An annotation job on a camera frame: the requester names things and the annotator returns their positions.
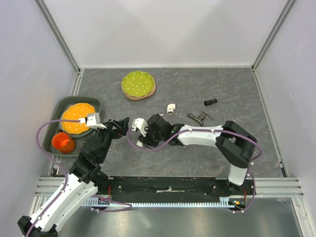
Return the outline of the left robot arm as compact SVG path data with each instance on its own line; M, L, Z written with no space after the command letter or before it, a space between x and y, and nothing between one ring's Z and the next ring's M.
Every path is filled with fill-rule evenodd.
M129 118L100 122L99 114L72 120L86 124L95 132L83 143L80 153L68 172L63 167L64 181L49 200L32 216L22 216L18 227L26 237L56 237L67 220L91 196L108 190L108 175L101 171L114 139L126 135Z

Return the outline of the second white elbow fitting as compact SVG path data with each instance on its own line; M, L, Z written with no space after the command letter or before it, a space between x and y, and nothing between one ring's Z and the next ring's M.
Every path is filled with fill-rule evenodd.
M174 114L175 110L176 110L176 104L175 103L168 104L167 107L166 107L166 112L167 112L168 115Z

